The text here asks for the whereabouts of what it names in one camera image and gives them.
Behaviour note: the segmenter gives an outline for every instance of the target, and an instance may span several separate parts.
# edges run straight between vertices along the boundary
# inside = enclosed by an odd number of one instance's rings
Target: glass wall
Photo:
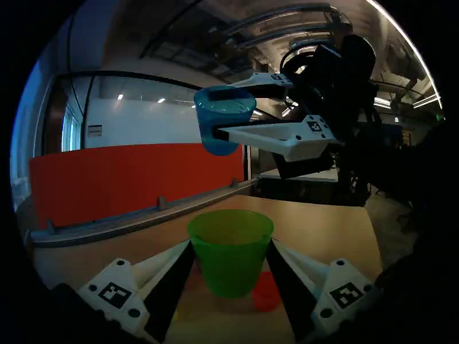
[[[201,142],[193,101],[199,87],[135,73],[100,74],[56,80],[46,114],[43,152]],[[256,111],[252,120],[259,119],[269,116]]]

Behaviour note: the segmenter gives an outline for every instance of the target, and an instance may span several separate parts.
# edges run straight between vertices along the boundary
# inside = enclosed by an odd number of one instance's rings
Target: table surface
[[[273,179],[281,178],[281,176],[279,175],[278,169],[263,172],[260,176],[262,178],[273,178]],[[289,180],[336,183],[338,181],[338,171],[336,170],[336,168],[333,168],[331,170],[326,170],[322,172],[299,175],[297,177],[289,178]]]
[[[113,239],[74,247],[37,248],[34,263],[48,287],[64,282],[77,290],[115,258],[135,264],[187,239],[186,225],[194,216],[218,209],[245,209],[267,215],[274,223],[275,239],[324,263],[346,258],[371,280],[382,270],[374,230],[364,208],[240,195]],[[209,338],[220,343],[294,342],[283,307],[260,313],[253,312],[249,305],[249,296],[241,300],[216,299],[202,276],[192,270],[166,342],[202,342]]]

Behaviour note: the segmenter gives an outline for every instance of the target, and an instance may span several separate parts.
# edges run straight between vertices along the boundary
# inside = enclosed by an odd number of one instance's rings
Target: red partition
[[[157,206],[244,176],[242,148],[217,157],[200,143],[90,148],[30,160],[40,227],[89,222]]]

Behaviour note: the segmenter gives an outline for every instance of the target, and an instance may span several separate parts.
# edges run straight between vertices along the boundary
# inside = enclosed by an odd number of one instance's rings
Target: window
[[[73,116],[70,110],[65,110],[62,125],[61,151],[68,152],[80,149],[81,123]]]

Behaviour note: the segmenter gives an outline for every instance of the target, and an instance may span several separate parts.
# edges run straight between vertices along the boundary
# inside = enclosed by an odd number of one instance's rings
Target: green cup
[[[224,298],[247,295],[256,284],[273,222],[246,210],[217,210],[196,216],[188,234],[209,289]]]

